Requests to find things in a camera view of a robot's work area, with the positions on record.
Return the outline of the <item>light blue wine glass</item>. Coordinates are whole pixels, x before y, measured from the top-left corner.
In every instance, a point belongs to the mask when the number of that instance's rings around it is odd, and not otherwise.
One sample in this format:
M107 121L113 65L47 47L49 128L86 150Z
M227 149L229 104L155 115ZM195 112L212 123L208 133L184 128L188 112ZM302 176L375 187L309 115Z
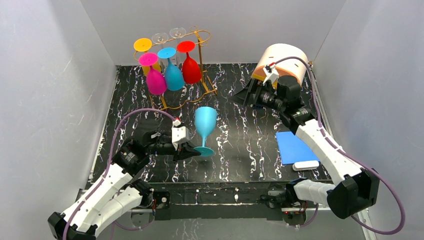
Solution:
M201 157L209 157L214 154L214 150L206 146L206 139L216 127L217 111L209 106L199 107L195 111L194 122L196 132L202 139L202 145L194 149L200 152Z

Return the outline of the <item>red wine glass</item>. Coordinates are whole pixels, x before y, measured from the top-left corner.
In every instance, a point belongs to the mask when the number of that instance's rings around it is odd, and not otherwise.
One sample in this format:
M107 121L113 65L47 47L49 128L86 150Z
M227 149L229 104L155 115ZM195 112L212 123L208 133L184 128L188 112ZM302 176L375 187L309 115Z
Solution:
M196 84L202 77L198 63L189 55L194 49L195 43L189 40L182 41L177 45L177 51L186 54L186 59L182 64L182 75L186 84Z

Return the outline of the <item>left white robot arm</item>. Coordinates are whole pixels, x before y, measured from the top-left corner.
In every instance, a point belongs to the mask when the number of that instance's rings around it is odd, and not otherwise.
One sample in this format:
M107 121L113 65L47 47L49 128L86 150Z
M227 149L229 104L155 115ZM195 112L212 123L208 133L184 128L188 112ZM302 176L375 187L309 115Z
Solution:
M150 131L142 139L128 138L112 157L111 165L69 208L53 212L47 222L57 240L95 240L127 211L153 202L154 189L136 175L152 155L169 155L175 161L200 156L191 142L172 144L168 133Z

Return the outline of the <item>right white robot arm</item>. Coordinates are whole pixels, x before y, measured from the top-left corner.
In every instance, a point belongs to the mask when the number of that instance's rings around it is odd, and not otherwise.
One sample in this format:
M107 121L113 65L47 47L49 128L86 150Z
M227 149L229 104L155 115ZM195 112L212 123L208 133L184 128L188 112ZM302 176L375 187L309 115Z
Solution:
M273 88L255 78L235 93L231 100L252 108L269 108L278 112L281 122L302 140L318 157L332 183L301 177L286 184L285 203L310 201L327 206L340 219L346 219L376 204L380 180L370 170L342 155L340 147L330 144L318 118L301 99L301 85L293 76L282 76Z

